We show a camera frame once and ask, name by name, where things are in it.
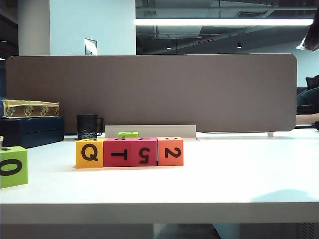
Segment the black mug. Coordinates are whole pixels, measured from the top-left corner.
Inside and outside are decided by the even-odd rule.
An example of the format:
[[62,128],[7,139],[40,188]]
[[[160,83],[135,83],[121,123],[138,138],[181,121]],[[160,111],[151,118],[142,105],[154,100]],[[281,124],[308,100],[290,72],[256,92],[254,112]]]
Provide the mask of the black mug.
[[[98,133],[98,120],[100,122],[100,132]],[[102,135],[103,118],[98,118],[97,115],[77,115],[76,125],[78,132],[78,140],[84,138],[96,138]]]

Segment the small green block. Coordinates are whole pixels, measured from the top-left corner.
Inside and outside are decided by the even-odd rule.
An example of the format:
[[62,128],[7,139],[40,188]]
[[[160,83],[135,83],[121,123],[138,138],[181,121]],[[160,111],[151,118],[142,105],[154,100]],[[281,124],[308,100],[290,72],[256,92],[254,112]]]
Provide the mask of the small green block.
[[0,188],[28,183],[27,150],[20,146],[0,148]]
[[118,138],[138,138],[138,132],[119,132]]

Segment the letter block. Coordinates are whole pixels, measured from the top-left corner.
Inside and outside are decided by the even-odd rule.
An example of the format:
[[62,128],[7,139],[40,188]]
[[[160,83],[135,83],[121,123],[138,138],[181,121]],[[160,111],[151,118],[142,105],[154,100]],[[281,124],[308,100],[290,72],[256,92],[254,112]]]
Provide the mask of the letter block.
[[159,166],[184,165],[183,139],[158,137]]
[[103,142],[106,138],[85,138],[75,143],[76,168],[103,168]]
[[157,138],[132,138],[131,166],[156,166],[157,165]]
[[20,146],[0,148],[0,188],[28,183],[27,150]]
[[132,166],[131,138],[109,138],[103,143],[104,167]]
[[137,138],[139,137],[138,132],[119,132],[118,138]]

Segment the red block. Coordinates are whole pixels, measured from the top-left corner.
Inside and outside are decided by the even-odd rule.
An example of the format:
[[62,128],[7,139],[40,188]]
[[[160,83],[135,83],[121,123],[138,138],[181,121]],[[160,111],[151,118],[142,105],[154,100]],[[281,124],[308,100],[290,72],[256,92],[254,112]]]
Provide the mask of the red block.
[[109,138],[103,142],[103,166],[133,166],[130,141],[132,138]]
[[130,166],[157,165],[157,138],[131,138]]

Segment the yellow box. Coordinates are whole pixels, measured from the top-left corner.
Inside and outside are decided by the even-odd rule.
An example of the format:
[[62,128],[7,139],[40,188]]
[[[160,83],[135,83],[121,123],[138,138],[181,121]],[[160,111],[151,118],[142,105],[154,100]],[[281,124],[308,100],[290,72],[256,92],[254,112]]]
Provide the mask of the yellow box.
[[85,138],[75,143],[76,168],[103,168],[103,142],[107,138]]

